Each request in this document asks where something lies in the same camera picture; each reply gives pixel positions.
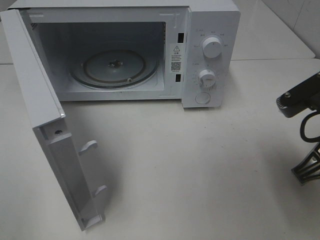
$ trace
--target table surface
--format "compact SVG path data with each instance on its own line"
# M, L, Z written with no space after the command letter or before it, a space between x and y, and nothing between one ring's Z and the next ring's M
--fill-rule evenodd
M320 181L301 187L290 171L313 147L299 136L310 111L285 118L276 98L319 68L318 59L232 61L216 109L63 103L75 145L97 140L111 191L105 222L81 232L31 130L14 67L0 66L0 238L318 239Z
M233 60L309 59L315 54L261 1L234 0L241 11ZM12 63L0 22L0 64Z

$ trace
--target microwave door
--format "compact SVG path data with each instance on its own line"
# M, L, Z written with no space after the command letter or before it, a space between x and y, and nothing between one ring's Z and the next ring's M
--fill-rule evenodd
M97 143L88 141L76 149L46 63L41 61L26 27L34 26L27 14L8 10L1 13L1 19L32 130L81 230L85 230L105 219L102 205L107 187L102 184L92 189L91 178L81 163L91 156Z

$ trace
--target warning label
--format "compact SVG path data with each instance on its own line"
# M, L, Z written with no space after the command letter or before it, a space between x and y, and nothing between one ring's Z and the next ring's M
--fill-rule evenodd
M184 67L185 58L185 45L183 43L172 43L170 44L170 53L168 54L169 59L167 59L171 73L180 74Z

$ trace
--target timer knob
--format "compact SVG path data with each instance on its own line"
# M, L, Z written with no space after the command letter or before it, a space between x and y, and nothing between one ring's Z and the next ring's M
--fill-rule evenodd
M204 88L210 88L215 85L217 81L216 74L211 70L203 70L199 73L199 83Z
M214 59L221 54L222 42L216 36L210 36L202 43L203 54L210 59Z

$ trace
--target round button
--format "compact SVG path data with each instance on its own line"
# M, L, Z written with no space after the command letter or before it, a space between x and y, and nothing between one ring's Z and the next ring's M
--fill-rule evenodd
M199 83L204 88L210 88L216 83L216 74L211 70L203 70L199 73Z
M207 104L208 102L210 102L210 98L211 98L211 96L209 93L201 92L195 96L195 101L198 104Z
M202 44L203 54L210 59L214 59L221 54L222 42L216 36L208 37Z

